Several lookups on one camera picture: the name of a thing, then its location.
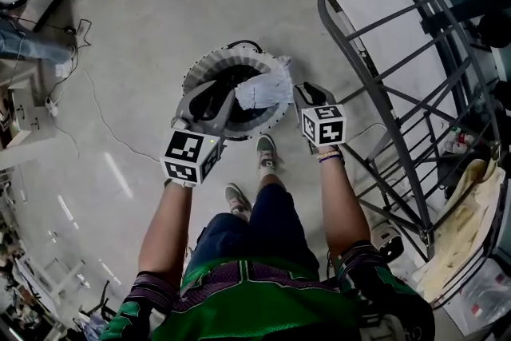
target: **power strip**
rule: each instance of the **power strip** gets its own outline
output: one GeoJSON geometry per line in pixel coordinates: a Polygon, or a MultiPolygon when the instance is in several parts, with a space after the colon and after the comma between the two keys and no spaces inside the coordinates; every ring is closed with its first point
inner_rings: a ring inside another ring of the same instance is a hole
{"type": "Polygon", "coordinates": [[[51,100],[50,97],[46,98],[45,107],[48,109],[48,112],[52,117],[56,117],[58,115],[57,105],[51,100]]]}

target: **jeans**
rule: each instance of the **jeans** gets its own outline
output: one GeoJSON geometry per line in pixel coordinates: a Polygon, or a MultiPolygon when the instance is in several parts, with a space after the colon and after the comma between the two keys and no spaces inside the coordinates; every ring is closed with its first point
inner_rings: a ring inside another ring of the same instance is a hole
{"type": "Polygon", "coordinates": [[[186,275],[215,259],[248,256],[276,256],[318,272],[318,260],[307,246],[293,198],[279,184],[259,191],[249,223],[231,213],[213,217],[197,241],[186,275]]]}
{"type": "Polygon", "coordinates": [[[67,46],[34,33],[17,22],[0,18],[0,54],[43,58],[55,64],[68,61],[72,52],[67,46]]]}

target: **shoe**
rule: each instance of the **shoe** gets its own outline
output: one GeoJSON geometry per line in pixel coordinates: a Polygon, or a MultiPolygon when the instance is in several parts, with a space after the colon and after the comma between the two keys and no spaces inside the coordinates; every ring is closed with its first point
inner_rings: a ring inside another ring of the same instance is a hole
{"type": "Polygon", "coordinates": [[[277,147],[269,135],[263,134],[257,140],[257,156],[259,158],[258,173],[263,179],[266,175],[277,172],[277,147]]]}
{"type": "Polygon", "coordinates": [[[250,219],[252,206],[250,202],[235,184],[228,184],[225,187],[225,200],[229,203],[231,213],[246,221],[250,219]]]}
{"type": "Polygon", "coordinates": [[[77,53],[77,48],[75,46],[69,46],[69,51],[71,51],[71,57],[68,61],[62,64],[55,65],[55,75],[61,78],[67,78],[70,76],[71,71],[73,71],[73,62],[74,56],[77,53]]]}

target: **beige cloth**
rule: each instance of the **beige cloth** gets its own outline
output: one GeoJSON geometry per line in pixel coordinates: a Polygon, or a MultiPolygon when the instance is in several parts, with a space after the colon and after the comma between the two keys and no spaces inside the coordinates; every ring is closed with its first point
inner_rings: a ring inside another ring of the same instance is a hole
{"type": "Polygon", "coordinates": [[[438,298],[447,282],[482,245],[495,215],[504,176],[496,161],[487,164],[483,160],[472,161],[463,173],[444,213],[475,180],[481,182],[435,232],[435,256],[420,269],[419,275],[426,272],[418,280],[418,290],[426,301],[438,298]]]}

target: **leg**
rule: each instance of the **leg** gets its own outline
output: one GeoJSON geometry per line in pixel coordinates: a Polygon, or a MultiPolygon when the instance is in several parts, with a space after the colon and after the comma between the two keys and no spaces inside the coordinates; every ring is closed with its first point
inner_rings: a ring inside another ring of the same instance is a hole
{"type": "Polygon", "coordinates": [[[215,259],[246,256],[243,253],[246,248],[250,203],[234,184],[226,187],[225,199],[231,207],[231,213],[216,215],[202,231],[186,275],[215,259]]]}
{"type": "Polygon", "coordinates": [[[279,256],[317,274],[319,263],[307,246],[295,204],[275,175],[276,148],[270,137],[258,141],[261,183],[250,225],[265,256],[279,256]]]}
{"type": "Polygon", "coordinates": [[[0,53],[27,58],[43,58],[64,64],[73,56],[72,49],[34,33],[15,22],[0,19],[0,53]]]}

